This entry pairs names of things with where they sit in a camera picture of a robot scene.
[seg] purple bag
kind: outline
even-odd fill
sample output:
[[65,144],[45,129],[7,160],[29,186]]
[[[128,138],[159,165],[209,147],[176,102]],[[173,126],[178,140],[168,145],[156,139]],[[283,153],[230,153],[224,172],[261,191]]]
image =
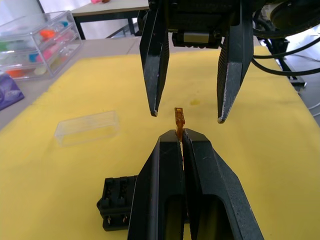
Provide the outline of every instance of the purple bag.
[[24,98],[24,94],[14,80],[8,74],[0,72],[0,110]]

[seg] black electrical connector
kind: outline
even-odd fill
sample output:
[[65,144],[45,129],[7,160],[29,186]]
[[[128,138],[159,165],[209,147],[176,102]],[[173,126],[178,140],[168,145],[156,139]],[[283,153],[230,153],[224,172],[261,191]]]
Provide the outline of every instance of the black electrical connector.
[[137,176],[106,178],[102,198],[96,206],[103,218],[103,229],[128,229]]

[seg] clear plastic box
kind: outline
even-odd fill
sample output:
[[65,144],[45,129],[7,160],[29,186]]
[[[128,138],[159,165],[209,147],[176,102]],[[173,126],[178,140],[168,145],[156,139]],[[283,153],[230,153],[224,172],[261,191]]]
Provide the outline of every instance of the clear plastic box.
[[69,146],[113,137],[118,131],[117,113],[107,111],[61,121],[56,127],[54,136],[60,146]]
[[23,16],[0,26],[0,70],[15,80],[48,79],[81,45],[70,11]]

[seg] yellow cloth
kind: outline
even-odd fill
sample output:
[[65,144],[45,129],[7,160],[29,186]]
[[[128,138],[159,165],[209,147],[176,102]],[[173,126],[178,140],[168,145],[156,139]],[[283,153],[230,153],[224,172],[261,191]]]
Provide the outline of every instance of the yellow cloth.
[[[263,47],[256,54],[267,54]],[[104,232],[104,178],[136,175],[158,137],[205,134],[239,177],[266,240],[320,232],[320,131],[285,77],[251,65],[224,124],[217,123],[218,50],[172,54],[158,117],[149,113],[140,56],[84,58],[0,132],[2,240],[125,240]],[[265,60],[277,68],[274,60]],[[58,122],[115,110],[120,132],[60,147]]]

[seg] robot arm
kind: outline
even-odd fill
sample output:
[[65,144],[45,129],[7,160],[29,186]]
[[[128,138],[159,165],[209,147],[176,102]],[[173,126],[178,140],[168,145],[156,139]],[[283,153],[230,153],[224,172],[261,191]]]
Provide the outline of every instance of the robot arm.
[[278,4],[271,20],[282,30],[273,32],[275,38],[320,24],[317,0],[149,0],[150,9],[140,27],[140,55],[151,115],[158,114],[169,62],[168,32],[172,32],[175,47],[221,46],[217,104],[218,122],[223,123],[253,58],[254,32],[270,36],[269,32],[253,29],[253,13],[270,3]]

